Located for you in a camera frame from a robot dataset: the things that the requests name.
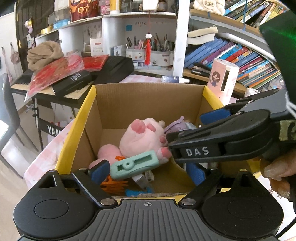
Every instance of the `floor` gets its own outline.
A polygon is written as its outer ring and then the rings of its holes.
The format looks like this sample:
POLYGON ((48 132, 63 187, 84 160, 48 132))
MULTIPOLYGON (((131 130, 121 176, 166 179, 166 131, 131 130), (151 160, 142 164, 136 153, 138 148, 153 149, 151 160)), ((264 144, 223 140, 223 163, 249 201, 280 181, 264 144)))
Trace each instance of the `floor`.
MULTIPOLYGON (((39 106, 40 117, 46 121, 53 121, 53 110, 39 106)), ((33 112, 28 111, 20 114, 21 126, 40 150, 38 131, 32 117, 33 112)), ((26 169, 37 157, 38 153, 24 138, 20 131, 17 131, 25 146, 13 136, 4 147, 1 154, 23 176, 26 169)), ((44 145, 47 145, 47 134, 42 133, 44 145)), ((0 161, 0 241, 17 241, 20 235, 13 223, 12 213, 15 205, 26 194, 28 188, 23 179, 20 179, 13 171, 8 169, 0 161)))

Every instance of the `fingernail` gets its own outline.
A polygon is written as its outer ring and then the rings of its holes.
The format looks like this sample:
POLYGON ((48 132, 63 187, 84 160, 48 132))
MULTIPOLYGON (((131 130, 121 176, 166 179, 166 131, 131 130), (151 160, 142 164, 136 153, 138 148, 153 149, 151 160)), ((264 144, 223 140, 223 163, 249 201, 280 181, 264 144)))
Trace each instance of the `fingernail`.
POLYGON ((287 199, 290 198, 290 192, 289 191, 284 190, 283 188, 278 188, 278 192, 279 192, 279 195, 281 195, 282 197, 287 198, 287 199))
POLYGON ((286 162, 279 160, 264 168, 264 175, 274 180, 281 181, 281 175, 288 171, 286 162))

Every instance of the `pink checkered cloth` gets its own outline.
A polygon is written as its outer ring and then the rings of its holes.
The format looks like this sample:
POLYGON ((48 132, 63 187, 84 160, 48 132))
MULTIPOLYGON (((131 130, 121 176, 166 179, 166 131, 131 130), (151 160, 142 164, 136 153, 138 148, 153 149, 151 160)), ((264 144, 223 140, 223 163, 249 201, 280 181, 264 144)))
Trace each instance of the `pink checkered cloth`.
MULTIPOLYGON (((133 74, 126 77, 120 83, 161 83, 161 79, 133 74)), ((36 157, 24 174, 24 179, 28 188, 31 188, 35 183, 43 177, 43 175, 55 169, 59 154, 62 150, 65 139, 71 129, 73 121, 68 124, 36 157)))

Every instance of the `blue fabric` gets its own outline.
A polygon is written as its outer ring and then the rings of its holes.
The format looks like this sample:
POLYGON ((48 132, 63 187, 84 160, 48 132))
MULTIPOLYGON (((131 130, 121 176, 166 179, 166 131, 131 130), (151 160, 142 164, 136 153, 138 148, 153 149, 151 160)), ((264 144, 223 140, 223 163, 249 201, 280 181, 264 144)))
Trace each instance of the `blue fabric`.
POLYGON ((131 196, 138 196, 140 194, 153 193, 150 188, 146 188, 146 189, 147 189, 146 192, 145 191, 133 191, 133 190, 126 189, 126 196, 131 197, 131 196))
POLYGON ((195 163, 186 163, 186 172, 193 183, 198 186, 205 180, 205 173, 195 163))
POLYGON ((92 173, 91 180, 93 182, 95 182, 96 184, 100 185, 107 178, 107 176, 110 173, 110 164, 107 161, 101 165, 100 165, 100 163, 98 163, 97 165, 99 167, 92 173))
POLYGON ((245 4, 245 6, 244 6, 244 19, 245 19, 245 17, 246 17, 246 10, 247 10, 247 5, 248 5, 248 1, 246 0, 246 4, 245 4))
POLYGON ((224 119, 228 116, 231 116, 230 111, 226 110, 224 108, 221 108, 221 109, 217 109, 217 110, 202 114, 200 116, 200 120, 203 125, 208 125, 208 124, 211 124, 215 121, 224 119))

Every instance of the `human hand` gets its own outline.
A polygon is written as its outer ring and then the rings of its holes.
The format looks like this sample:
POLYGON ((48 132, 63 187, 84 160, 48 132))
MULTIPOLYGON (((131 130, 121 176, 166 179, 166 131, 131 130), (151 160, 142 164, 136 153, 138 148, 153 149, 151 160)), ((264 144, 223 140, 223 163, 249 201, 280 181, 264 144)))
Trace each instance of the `human hand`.
POLYGON ((271 188, 284 198, 290 196, 290 184, 286 177, 296 173, 296 149, 277 158, 271 164, 261 159, 261 174, 270 178, 271 188))

